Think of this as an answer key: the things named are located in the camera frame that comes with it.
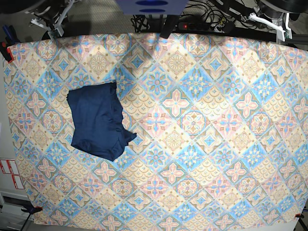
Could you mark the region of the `blue long-sleeve T-shirt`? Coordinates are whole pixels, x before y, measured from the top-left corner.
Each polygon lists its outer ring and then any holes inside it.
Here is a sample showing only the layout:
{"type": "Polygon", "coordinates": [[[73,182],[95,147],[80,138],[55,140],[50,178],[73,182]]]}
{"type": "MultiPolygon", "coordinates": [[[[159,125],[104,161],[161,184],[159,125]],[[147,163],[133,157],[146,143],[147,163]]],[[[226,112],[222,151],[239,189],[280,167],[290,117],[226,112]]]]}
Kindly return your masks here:
{"type": "Polygon", "coordinates": [[[66,99],[75,127],[72,147],[114,161],[137,137],[122,124],[123,107],[116,90],[116,82],[109,82],[68,92],[66,99]]]}

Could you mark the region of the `blue clamp upper left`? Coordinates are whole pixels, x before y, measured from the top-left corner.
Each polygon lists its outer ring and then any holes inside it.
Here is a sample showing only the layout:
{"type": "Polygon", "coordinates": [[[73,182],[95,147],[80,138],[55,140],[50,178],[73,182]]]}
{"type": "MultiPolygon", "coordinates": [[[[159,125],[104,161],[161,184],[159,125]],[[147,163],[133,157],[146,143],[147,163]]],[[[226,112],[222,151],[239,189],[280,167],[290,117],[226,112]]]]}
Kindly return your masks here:
{"type": "Polygon", "coordinates": [[[18,39],[16,31],[15,31],[15,29],[12,25],[10,25],[10,26],[4,25],[2,27],[2,29],[3,29],[3,31],[6,35],[5,39],[6,39],[6,41],[9,45],[21,43],[21,41],[18,39]]]}

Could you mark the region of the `red black clamp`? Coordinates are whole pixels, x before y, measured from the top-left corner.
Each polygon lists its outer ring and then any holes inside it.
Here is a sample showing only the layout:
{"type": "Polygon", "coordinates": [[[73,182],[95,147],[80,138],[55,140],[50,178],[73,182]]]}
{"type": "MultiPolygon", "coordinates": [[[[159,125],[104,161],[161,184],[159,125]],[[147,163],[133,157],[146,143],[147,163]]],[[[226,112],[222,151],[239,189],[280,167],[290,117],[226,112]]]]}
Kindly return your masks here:
{"type": "Polygon", "coordinates": [[[8,63],[11,63],[14,60],[13,54],[5,42],[0,43],[0,52],[8,63]]]}

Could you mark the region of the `white power strip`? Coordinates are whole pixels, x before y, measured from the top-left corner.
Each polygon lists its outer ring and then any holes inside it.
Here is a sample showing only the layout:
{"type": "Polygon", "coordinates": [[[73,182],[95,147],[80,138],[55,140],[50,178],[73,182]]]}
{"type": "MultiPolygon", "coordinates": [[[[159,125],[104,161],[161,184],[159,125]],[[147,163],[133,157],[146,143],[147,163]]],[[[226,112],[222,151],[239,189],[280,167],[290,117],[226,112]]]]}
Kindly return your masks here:
{"type": "Polygon", "coordinates": [[[211,24],[211,23],[180,22],[180,23],[178,23],[177,29],[183,30],[183,31],[201,31],[201,32],[224,33],[222,25],[211,24]]]}

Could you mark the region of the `patterned tile tablecloth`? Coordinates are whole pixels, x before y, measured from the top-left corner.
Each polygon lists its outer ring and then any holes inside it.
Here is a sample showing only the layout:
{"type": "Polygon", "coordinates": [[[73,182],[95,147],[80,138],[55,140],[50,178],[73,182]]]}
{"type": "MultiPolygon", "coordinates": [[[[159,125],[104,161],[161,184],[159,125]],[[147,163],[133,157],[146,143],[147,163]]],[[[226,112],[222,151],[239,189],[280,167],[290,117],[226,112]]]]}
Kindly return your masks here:
{"type": "Polygon", "coordinates": [[[34,221],[229,231],[294,221],[308,199],[308,53],[243,38],[106,34],[21,43],[4,62],[34,221]],[[135,133],[114,161],[71,145],[70,90],[117,83],[135,133]]]}

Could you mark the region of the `red white label stickers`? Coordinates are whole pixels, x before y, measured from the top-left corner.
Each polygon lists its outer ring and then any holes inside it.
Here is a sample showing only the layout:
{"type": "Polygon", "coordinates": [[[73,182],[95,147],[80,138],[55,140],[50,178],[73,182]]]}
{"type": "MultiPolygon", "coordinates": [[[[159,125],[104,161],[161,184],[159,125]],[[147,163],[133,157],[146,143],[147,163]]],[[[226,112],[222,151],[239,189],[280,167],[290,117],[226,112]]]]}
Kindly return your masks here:
{"type": "Polygon", "coordinates": [[[23,182],[19,174],[16,161],[13,159],[1,159],[0,168],[3,174],[9,175],[12,178],[15,189],[23,190],[23,182]]]}

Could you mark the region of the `black clamp lower left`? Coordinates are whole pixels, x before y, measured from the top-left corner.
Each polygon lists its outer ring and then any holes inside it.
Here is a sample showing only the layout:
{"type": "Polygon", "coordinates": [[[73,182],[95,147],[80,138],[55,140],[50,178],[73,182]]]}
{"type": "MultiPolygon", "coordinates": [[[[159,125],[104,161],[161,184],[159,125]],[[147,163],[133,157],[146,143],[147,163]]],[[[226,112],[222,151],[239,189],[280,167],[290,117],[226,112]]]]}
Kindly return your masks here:
{"type": "Polygon", "coordinates": [[[37,212],[42,211],[42,207],[33,207],[32,205],[31,206],[26,206],[25,205],[25,206],[23,206],[21,208],[21,211],[29,213],[30,215],[33,215],[33,214],[35,214],[37,212]]]}

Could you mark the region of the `black clamp lower right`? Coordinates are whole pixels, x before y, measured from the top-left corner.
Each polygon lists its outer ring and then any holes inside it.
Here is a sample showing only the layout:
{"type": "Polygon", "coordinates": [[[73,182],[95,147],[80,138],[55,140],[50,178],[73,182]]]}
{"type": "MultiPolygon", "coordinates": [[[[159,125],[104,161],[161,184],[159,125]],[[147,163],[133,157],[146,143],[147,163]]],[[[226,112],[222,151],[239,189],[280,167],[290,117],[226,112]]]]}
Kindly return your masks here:
{"type": "Polygon", "coordinates": [[[303,214],[296,214],[295,217],[296,218],[304,218],[304,215],[303,214]]]}

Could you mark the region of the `black support post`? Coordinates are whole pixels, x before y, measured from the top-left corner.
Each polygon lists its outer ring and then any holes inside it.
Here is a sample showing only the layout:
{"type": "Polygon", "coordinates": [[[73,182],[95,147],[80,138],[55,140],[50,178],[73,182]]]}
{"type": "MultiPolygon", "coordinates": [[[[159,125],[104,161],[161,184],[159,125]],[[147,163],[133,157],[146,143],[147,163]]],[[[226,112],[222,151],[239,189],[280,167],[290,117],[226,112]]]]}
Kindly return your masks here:
{"type": "Polygon", "coordinates": [[[170,34],[172,33],[173,29],[175,28],[178,20],[179,15],[167,15],[163,28],[160,32],[160,37],[163,39],[168,39],[170,34]]]}

